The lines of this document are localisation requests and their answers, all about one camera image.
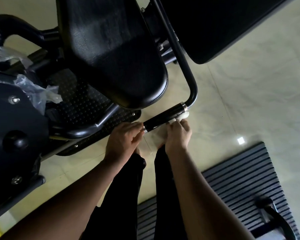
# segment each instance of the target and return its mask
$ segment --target bolt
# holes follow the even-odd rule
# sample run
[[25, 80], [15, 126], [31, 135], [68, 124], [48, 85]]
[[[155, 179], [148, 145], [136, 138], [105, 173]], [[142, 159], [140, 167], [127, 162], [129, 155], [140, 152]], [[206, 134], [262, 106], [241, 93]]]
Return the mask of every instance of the bolt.
[[11, 104], [17, 104], [20, 102], [20, 98], [18, 98], [17, 96], [10, 96], [8, 101]]
[[16, 185], [16, 184], [21, 183], [21, 181], [22, 181], [22, 177], [21, 177], [21, 176], [16, 176], [16, 177], [14, 177], [14, 178], [11, 180], [11, 184]]

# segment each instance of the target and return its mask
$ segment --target striped gray mat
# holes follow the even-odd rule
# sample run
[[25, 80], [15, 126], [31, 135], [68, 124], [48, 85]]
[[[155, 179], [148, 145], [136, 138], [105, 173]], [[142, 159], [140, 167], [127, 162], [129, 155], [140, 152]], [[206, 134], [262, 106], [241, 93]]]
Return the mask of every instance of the striped gray mat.
[[[203, 176], [242, 223], [251, 231], [263, 221], [254, 204], [255, 197], [268, 196], [290, 224], [297, 239], [300, 233], [290, 212], [267, 148], [263, 142], [204, 171]], [[156, 197], [138, 205], [138, 240], [154, 238]]]

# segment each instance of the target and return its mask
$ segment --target leg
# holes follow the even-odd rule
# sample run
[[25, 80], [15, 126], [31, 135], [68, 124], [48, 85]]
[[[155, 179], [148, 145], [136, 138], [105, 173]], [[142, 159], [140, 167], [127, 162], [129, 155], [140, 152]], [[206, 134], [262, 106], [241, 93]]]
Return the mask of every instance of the leg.
[[98, 239], [137, 239], [137, 203], [144, 159], [134, 153], [113, 179], [101, 207], [96, 207], [82, 240], [98, 234]]
[[157, 222], [154, 239], [188, 239], [183, 225], [176, 185], [171, 165], [162, 146], [155, 157], [157, 189]]

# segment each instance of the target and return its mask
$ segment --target torn plastic wrapping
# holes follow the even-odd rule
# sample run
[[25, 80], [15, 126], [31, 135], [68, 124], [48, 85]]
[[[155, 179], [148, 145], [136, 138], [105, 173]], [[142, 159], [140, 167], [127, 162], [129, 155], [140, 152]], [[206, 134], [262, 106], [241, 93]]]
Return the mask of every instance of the torn plastic wrapping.
[[47, 86], [47, 88], [42, 88], [22, 74], [16, 77], [14, 85], [21, 88], [32, 105], [39, 110], [42, 115], [44, 115], [47, 101], [52, 101], [56, 104], [62, 102], [62, 97], [58, 94], [59, 86]]
[[33, 62], [22, 53], [11, 48], [0, 46], [0, 62], [7, 60], [20, 60], [25, 68], [28, 68], [33, 64]]

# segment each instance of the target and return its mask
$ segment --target person's left hand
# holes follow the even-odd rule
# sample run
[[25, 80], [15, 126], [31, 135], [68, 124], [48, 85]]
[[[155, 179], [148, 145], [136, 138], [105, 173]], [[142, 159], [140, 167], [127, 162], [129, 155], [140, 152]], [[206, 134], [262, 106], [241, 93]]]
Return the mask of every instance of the person's left hand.
[[142, 128], [142, 122], [122, 122], [114, 128], [108, 139], [104, 158], [124, 165], [142, 140]]

